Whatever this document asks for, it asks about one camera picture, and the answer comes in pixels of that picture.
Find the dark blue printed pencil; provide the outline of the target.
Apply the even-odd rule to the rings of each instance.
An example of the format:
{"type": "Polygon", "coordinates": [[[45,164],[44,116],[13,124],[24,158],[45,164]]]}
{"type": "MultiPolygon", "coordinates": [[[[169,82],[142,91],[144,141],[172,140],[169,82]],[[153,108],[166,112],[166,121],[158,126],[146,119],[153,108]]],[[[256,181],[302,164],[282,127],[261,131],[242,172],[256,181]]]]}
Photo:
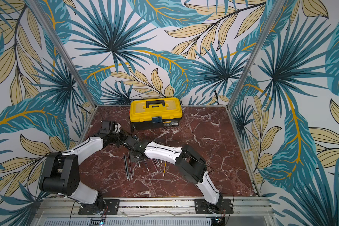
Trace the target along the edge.
{"type": "Polygon", "coordinates": [[[130,153],[128,153],[128,158],[129,158],[129,175],[130,175],[130,178],[131,180],[133,180],[133,175],[132,175],[132,167],[131,167],[131,155],[130,153]]]}

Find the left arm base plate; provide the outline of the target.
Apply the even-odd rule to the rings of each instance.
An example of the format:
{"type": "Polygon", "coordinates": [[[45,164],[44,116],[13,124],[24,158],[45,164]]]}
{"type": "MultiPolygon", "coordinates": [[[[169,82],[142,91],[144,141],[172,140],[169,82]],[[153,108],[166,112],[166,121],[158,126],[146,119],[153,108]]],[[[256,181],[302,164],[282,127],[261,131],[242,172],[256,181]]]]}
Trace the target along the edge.
{"type": "Polygon", "coordinates": [[[117,215],[119,199],[104,199],[94,204],[81,204],[79,215],[117,215]]]}

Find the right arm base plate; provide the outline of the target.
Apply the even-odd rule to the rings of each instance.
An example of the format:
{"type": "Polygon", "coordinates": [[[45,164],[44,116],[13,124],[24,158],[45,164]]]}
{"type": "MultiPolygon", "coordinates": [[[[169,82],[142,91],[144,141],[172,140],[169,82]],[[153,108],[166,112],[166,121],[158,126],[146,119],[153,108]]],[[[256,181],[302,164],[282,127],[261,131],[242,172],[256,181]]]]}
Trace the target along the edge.
{"type": "Polygon", "coordinates": [[[220,198],[216,204],[211,204],[205,199],[195,199],[196,214],[233,214],[233,205],[230,199],[220,198]]]}

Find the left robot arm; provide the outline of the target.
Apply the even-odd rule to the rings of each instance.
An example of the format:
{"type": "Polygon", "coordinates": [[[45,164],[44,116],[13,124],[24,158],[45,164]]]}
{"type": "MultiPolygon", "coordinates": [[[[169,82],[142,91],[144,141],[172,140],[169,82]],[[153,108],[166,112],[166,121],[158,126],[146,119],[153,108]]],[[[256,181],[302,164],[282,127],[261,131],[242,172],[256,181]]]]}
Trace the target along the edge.
{"type": "Polygon", "coordinates": [[[43,192],[65,195],[82,205],[100,212],[105,209],[102,194],[80,180],[80,164],[103,148],[116,144],[120,146],[128,133],[97,133],[74,148],[61,153],[49,154],[40,176],[39,188],[43,192]]]}

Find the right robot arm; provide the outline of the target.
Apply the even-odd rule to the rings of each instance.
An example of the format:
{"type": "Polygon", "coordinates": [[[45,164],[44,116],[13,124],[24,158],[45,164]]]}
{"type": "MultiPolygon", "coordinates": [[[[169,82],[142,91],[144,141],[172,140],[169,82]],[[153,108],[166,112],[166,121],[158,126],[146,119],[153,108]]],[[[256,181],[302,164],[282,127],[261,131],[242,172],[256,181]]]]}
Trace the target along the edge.
{"type": "Polygon", "coordinates": [[[223,195],[212,182],[205,159],[191,146],[170,147],[133,137],[127,137],[123,145],[138,160],[158,159],[174,164],[183,178],[202,192],[208,207],[221,208],[223,195]]]}

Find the green pencil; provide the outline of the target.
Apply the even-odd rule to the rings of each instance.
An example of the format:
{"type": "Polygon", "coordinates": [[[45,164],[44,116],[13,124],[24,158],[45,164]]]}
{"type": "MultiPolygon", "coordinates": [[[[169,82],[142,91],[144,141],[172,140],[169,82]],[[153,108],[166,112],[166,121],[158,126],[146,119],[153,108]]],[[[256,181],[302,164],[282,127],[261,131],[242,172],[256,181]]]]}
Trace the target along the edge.
{"type": "Polygon", "coordinates": [[[131,176],[130,176],[130,171],[129,171],[129,167],[128,167],[128,163],[127,163],[127,157],[126,157],[126,154],[124,154],[124,163],[125,163],[125,169],[126,169],[127,180],[130,181],[130,180],[131,180],[131,176]]]}

